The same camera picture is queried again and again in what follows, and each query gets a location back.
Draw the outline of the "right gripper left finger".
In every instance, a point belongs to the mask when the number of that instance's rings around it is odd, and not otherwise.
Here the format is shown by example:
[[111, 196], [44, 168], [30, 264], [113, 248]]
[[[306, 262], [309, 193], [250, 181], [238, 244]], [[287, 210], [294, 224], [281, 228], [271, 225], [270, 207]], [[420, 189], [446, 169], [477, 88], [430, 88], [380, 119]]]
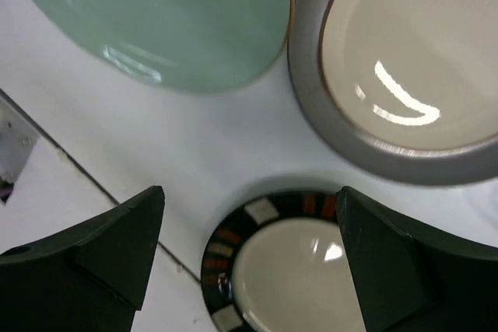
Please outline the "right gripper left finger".
[[152, 186], [77, 225], [1, 255], [3, 331], [130, 331], [163, 220]]

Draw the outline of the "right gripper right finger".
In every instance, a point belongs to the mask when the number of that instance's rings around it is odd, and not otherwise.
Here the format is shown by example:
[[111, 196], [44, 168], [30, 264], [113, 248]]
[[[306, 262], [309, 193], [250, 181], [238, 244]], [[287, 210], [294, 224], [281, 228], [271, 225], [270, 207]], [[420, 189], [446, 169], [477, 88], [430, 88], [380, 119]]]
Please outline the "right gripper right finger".
[[368, 331], [495, 331], [497, 249], [394, 211], [351, 187], [337, 219]]

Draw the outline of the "large teal flower plate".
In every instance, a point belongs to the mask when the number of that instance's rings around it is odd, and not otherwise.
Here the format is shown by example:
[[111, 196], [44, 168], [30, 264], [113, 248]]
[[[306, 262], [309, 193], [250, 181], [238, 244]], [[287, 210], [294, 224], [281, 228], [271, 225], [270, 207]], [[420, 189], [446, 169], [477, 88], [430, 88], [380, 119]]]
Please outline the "large teal flower plate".
[[252, 83], [285, 46], [293, 0], [33, 0], [63, 34], [152, 86], [220, 93]]

